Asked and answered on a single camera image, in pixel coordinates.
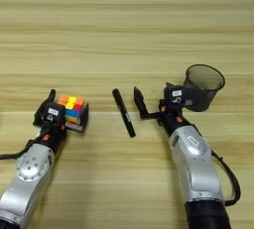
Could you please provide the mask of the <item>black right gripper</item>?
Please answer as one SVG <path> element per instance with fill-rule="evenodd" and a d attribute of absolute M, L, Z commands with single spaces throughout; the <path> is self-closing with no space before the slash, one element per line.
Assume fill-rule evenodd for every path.
<path fill-rule="evenodd" d="M 134 87 L 134 102 L 139 110 L 140 117 L 143 120 L 159 119 L 159 125 L 165 129 L 169 136 L 171 136 L 178 128 L 187 124 L 181 115 L 182 111 L 172 109 L 170 104 L 165 99 L 160 100 L 159 112 L 150 113 L 144 102 L 144 96 L 138 87 Z M 192 100 L 186 100 L 185 106 L 192 105 Z"/>

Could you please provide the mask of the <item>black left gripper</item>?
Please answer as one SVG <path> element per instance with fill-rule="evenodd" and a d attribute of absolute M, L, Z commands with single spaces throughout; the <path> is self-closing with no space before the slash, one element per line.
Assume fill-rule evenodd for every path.
<path fill-rule="evenodd" d="M 84 132 L 88 122 L 89 105 L 84 106 L 80 117 L 80 124 L 63 121 L 59 125 L 56 123 L 43 122 L 43 115 L 46 106 L 52 102 L 52 99 L 46 99 L 38 108 L 34 115 L 33 125 L 40 127 L 39 136 L 32 142 L 33 145 L 42 145 L 48 147 L 53 152 L 60 149 L 61 143 L 65 140 L 68 131 L 75 131 L 77 133 Z"/>

